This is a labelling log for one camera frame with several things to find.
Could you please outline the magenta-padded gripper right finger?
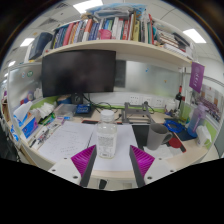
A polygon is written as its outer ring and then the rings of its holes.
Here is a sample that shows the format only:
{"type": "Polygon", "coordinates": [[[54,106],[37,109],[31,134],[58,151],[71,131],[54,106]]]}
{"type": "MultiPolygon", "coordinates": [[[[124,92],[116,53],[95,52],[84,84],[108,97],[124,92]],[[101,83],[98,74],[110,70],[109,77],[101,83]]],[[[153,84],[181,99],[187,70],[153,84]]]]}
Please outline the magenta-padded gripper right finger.
{"type": "Polygon", "coordinates": [[[133,145],[130,146],[129,156],[138,187],[148,185],[175,172],[165,159],[154,158],[133,145]]]}

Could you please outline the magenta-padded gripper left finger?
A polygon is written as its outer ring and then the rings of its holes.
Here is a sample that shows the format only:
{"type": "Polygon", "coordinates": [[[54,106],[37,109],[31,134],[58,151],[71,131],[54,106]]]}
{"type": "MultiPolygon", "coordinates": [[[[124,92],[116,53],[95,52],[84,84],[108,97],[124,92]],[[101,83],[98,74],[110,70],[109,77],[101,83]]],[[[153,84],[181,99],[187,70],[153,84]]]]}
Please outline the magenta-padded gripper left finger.
{"type": "Polygon", "coordinates": [[[96,146],[93,145],[71,158],[63,158],[53,165],[49,169],[49,172],[79,186],[87,187],[96,155],[96,146]]]}

